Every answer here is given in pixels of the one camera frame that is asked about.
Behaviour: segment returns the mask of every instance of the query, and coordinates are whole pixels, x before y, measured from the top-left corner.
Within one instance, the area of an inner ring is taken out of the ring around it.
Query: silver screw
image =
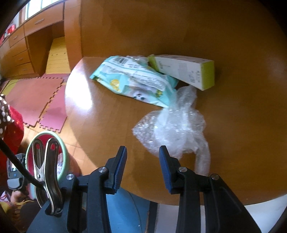
[[[213,180],[219,180],[219,175],[217,175],[217,174],[212,174],[211,175],[211,178],[213,179]]]
[[[187,171],[187,168],[186,168],[186,167],[180,167],[180,168],[179,168],[179,171],[180,171],[180,172],[186,172],[186,171]]]
[[[100,168],[99,168],[99,172],[100,172],[100,173],[103,173],[103,172],[105,172],[106,170],[107,170],[106,167],[100,167]]]
[[[67,180],[72,180],[74,177],[75,177],[74,174],[68,174],[66,176]]]

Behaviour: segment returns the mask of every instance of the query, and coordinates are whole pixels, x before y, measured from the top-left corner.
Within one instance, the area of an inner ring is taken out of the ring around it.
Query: person
[[[27,187],[20,191],[4,191],[0,196],[0,205],[19,232],[26,232],[40,210],[36,200],[28,197]]]

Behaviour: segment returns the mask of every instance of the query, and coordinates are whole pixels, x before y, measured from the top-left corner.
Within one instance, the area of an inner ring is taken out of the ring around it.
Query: window
[[[31,0],[26,5],[25,20],[39,12],[41,9],[59,0]]]

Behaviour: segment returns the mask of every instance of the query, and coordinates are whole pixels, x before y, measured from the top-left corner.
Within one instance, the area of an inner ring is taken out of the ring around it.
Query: barcode
[[[124,58],[124,57],[116,57],[116,58],[114,58],[114,61],[124,65],[128,61],[128,59]]]

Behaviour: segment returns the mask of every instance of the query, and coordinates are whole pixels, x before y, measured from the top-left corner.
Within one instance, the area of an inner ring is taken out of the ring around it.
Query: drawer handle
[[[40,22],[42,22],[44,19],[38,20],[35,25],[39,24]]]

